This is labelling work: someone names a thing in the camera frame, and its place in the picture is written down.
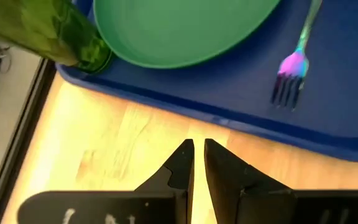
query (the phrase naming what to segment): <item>green plate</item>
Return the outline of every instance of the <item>green plate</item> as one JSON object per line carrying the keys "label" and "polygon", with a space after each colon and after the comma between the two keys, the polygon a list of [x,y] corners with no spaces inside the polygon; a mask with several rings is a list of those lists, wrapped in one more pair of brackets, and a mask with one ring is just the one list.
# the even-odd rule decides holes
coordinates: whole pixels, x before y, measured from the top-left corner
{"label": "green plate", "polygon": [[94,0],[96,23],[118,57],[178,68],[246,38],[280,0]]}

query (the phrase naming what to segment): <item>green glass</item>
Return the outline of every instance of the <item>green glass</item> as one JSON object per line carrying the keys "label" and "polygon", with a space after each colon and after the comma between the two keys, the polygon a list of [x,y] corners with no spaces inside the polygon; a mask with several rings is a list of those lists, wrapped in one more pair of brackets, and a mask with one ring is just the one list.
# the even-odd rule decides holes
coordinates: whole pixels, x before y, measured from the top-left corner
{"label": "green glass", "polygon": [[69,0],[0,0],[0,39],[89,73],[112,57],[95,26]]}

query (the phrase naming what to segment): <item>light wood grain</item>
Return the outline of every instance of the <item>light wood grain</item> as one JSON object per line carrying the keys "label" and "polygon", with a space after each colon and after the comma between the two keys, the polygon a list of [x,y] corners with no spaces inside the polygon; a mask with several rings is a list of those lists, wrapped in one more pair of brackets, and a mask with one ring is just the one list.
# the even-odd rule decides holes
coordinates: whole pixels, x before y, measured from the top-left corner
{"label": "light wood grain", "polygon": [[294,189],[358,189],[356,162],[85,90],[57,75],[2,222],[15,223],[19,205],[46,190],[133,190],[186,138],[196,148],[192,223],[216,223],[206,138]]}

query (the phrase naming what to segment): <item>fork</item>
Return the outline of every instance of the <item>fork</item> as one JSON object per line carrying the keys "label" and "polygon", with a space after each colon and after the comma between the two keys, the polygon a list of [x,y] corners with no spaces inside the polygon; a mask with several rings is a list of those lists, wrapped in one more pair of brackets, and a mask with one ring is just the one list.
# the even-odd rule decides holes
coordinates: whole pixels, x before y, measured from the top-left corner
{"label": "fork", "polygon": [[270,99],[270,102],[275,104],[278,96],[278,107],[283,103],[283,97],[285,97],[284,106],[287,106],[291,93],[293,93],[292,110],[295,109],[298,103],[299,94],[303,89],[306,73],[309,69],[309,60],[306,58],[305,48],[310,36],[311,26],[313,25],[322,1],[323,0],[312,0],[298,45],[295,51],[280,64]]}

